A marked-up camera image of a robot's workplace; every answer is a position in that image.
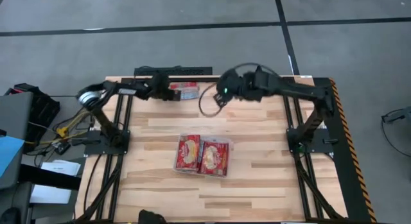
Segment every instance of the snack package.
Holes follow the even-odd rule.
[[[174,168],[177,171],[197,172],[198,154],[200,152],[200,135],[180,135]]]
[[[198,173],[226,177],[229,165],[230,141],[213,137],[202,141]]]
[[[200,96],[197,82],[170,83],[169,89],[181,91],[181,100],[196,99]]]

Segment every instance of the blue object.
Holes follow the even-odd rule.
[[[14,137],[0,137],[0,177],[6,171],[17,152],[24,144],[24,140]]]

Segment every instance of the yellow cable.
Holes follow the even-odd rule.
[[[61,136],[63,138],[66,137],[69,133],[69,130],[72,128],[72,126],[79,123],[83,118],[85,118],[89,114],[90,114],[90,112],[88,112],[88,111],[80,112],[67,126],[64,126],[62,128],[57,128],[57,130],[56,130],[57,133],[59,134],[59,136]]]
[[[73,138],[73,137],[77,137],[77,136],[79,136],[79,135],[83,135],[83,134],[85,134],[85,133],[87,133],[87,132],[88,132],[88,131],[79,132],[78,134],[70,135],[70,136],[68,136],[68,137],[64,137],[64,138],[60,138],[60,139],[55,139],[55,140],[51,140],[51,141],[41,141],[39,144],[50,144],[50,143],[53,143],[53,142],[55,142],[55,141],[67,140],[67,139],[70,139],[70,138]],[[25,143],[26,143],[26,144],[34,144],[34,142],[31,142],[31,141],[25,141]]]

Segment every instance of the white paper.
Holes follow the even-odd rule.
[[[63,173],[70,176],[75,176],[80,169],[79,163],[68,162],[65,160],[54,160],[53,162],[45,162],[41,165],[42,169]],[[35,185],[31,193],[30,203],[69,203],[71,190],[58,189],[56,187]]]

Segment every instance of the wooden tabletop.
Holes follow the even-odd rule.
[[[120,77],[107,80],[120,81]],[[313,84],[312,78],[295,77]],[[208,83],[201,83],[201,91]],[[217,107],[210,90],[202,102],[206,112]],[[117,96],[104,107],[114,117]],[[125,113],[124,100],[120,121]],[[304,120],[313,103],[300,101]],[[294,124],[297,124],[293,111]],[[129,129],[131,141],[125,155],[116,209],[116,222],[137,221],[141,209],[162,214],[167,221],[301,221],[304,220],[297,173],[286,140],[288,128],[283,98],[263,98],[261,103],[231,101],[214,118],[203,117],[198,100],[161,101],[133,99]],[[217,135],[234,142],[227,178],[209,178],[173,171],[177,141],[181,133]],[[311,154],[317,184],[328,202],[347,216],[333,161],[323,153]],[[100,190],[105,157],[91,180],[86,204]],[[76,203],[76,215],[83,214],[85,188],[97,156],[85,163]],[[315,209],[310,190],[311,215]],[[107,194],[103,217],[108,216],[111,192]]]

